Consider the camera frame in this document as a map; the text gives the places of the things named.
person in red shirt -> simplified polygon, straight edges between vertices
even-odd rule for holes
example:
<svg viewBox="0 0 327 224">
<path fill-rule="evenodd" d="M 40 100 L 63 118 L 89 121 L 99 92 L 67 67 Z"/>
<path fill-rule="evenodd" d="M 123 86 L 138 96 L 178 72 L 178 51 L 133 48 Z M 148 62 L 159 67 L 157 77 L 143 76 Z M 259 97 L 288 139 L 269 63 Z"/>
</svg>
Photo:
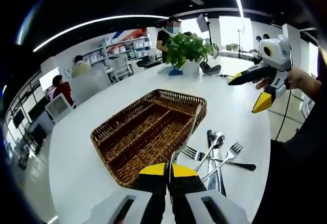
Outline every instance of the person in red shirt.
<svg viewBox="0 0 327 224">
<path fill-rule="evenodd" d="M 60 94 L 66 98 L 66 101 L 73 106 L 74 101 L 71 96 L 71 87 L 69 86 L 68 82 L 62 81 L 62 76 L 57 75 L 52 79 L 52 85 L 56 87 L 55 92 L 53 92 L 53 98 L 57 97 Z"/>
</svg>

wicker basket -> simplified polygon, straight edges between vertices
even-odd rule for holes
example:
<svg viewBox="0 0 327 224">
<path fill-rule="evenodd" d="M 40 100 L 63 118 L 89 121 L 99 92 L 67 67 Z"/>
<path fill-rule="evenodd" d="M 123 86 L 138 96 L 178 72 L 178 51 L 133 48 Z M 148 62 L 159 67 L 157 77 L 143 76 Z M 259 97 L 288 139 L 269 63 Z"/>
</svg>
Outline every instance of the wicker basket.
<svg viewBox="0 0 327 224">
<path fill-rule="evenodd" d="M 91 140 L 118 184 L 131 187 L 141 169 L 169 162 L 173 151 L 186 141 L 199 104 L 195 130 L 206 115 L 206 101 L 160 89 L 96 128 Z"/>
</svg>

man in black shirt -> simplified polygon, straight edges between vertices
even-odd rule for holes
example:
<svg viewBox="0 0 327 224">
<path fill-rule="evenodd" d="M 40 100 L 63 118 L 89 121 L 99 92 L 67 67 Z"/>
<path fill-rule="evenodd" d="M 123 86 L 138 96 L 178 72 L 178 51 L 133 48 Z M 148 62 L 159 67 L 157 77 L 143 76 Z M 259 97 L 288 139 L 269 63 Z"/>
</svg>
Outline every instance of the man in black shirt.
<svg viewBox="0 0 327 224">
<path fill-rule="evenodd" d="M 314 223 L 324 218 L 327 139 L 327 54 L 318 54 L 318 78 L 292 68 L 289 85 L 300 89 L 315 105 L 308 118 L 286 142 L 271 141 L 265 193 L 253 223 Z M 264 87 L 265 81 L 257 84 Z"/>
<path fill-rule="evenodd" d="M 166 47 L 168 39 L 178 33 L 180 21 L 177 17 L 171 16 L 167 20 L 164 29 L 158 32 L 157 49 L 162 51 L 162 62 L 165 63 L 167 59 L 168 48 Z"/>
</svg>

green leaves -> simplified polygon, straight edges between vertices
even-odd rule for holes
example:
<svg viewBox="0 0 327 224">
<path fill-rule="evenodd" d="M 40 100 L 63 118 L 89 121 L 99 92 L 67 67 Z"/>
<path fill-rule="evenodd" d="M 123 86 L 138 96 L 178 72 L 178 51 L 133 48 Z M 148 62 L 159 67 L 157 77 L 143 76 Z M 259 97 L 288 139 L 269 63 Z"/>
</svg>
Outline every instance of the green leaves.
<svg viewBox="0 0 327 224">
<path fill-rule="evenodd" d="M 172 63 L 180 69 L 186 59 L 190 61 L 208 61 L 208 55 L 214 53 L 213 48 L 208 44 L 203 44 L 203 39 L 196 34 L 190 36 L 178 33 L 171 38 L 168 43 L 167 63 Z"/>
</svg>

fork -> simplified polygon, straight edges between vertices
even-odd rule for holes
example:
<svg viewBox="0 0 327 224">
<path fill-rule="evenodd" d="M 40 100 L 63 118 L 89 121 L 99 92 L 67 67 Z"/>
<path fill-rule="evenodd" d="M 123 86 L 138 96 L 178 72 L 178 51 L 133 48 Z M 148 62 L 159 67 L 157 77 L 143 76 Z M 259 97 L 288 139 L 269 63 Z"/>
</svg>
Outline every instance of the fork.
<svg viewBox="0 0 327 224">
<path fill-rule="evenodd" d="M 197 151 L 189 146 L 185 146 L 185 148 L 183 149 L 182 153 L 184 153 L 186 156 L 196 160 L 196 161 L 201 161 L 203 159 L 203 157 L 205 156 L 205 153 L 203 152 L 200 152 L 200 151 Z M 211 160 L 215 160 L 215 161 L 218 161 L 218 162 L 222 162 L 223 160 L 222 159 L 217 159 L 217 158 L 211 158 L 211 157 L 208 157 L 208 159 L 211 159 Z M 256 165 L 255 164 L 241 164 L 241 163 L 235 163 L 235 162 L 226 162 L 226 164 L 229 164 L 229 165 L 233 165 L 233 166 L 236 166 L 236 167 L 239 167 L 239 168 L 242 168 L 242 169 L 246 169 L 246 170 L 249 170 L 249 171 L 255 171 L 256 169 Z"/>
<path fill-rule="evenodd" d="M 221 166 L 223 166 L 224 163 L 226 163 L 229 159 L 235 158 L 242 150 L 243 145 L 239 142 L 235 143 L 233 146 L 231 146 L 228 151 L 225 159 L 223 162 L 221 162 L 216 168 L 214 168 L 209 174 L 207 174 L 204 178 L 201 179 L 202 182 L 205 182 L 208 180 Z"/>
</svg>

